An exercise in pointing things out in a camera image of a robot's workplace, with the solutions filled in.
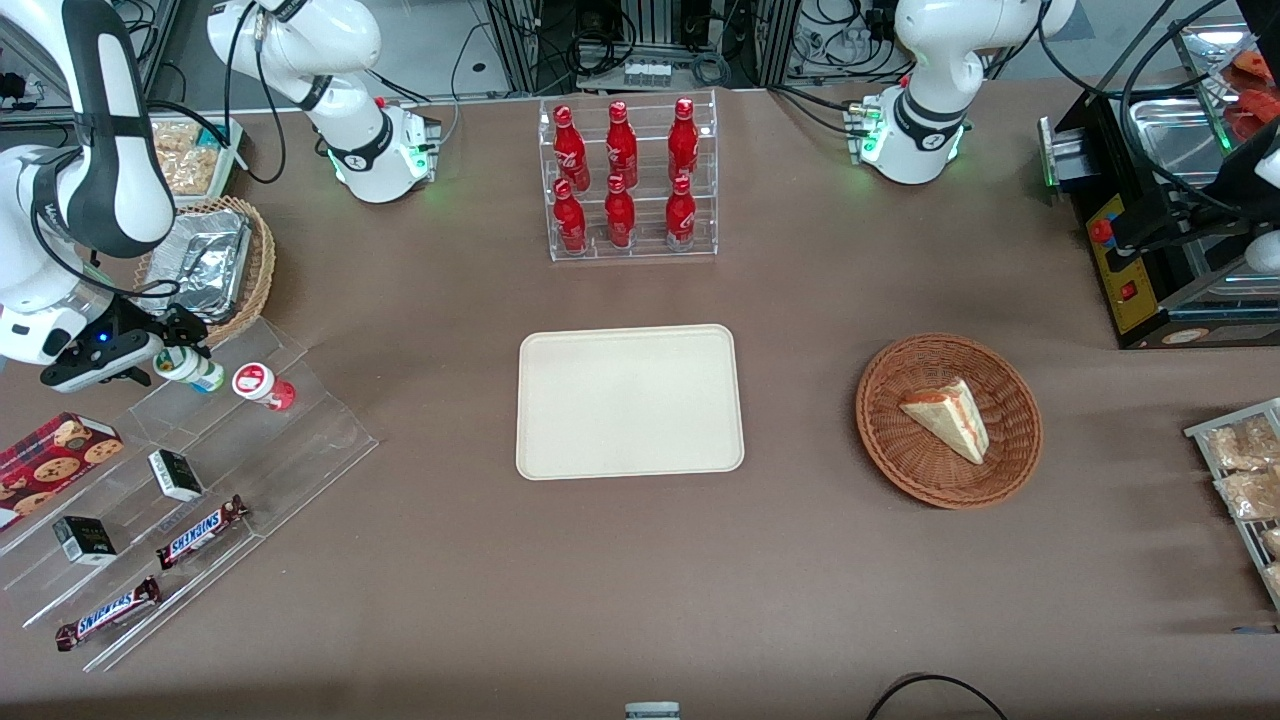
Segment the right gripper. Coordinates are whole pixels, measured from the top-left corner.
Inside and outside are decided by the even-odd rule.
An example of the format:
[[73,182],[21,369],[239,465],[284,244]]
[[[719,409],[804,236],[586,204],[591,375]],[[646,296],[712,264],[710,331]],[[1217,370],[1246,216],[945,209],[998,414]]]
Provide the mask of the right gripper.
[[[142,331],[160,338],[163,347],[166,348],[209,351],[209,329],[189,309],[169,305],[160,316],[155,316],[129,299],[113,299],[102,315],[92,322],[92,346],[109,345],[132,331]],[[119,372],[118,378],[143,387],[152,384],[151,375],[138,366]]]

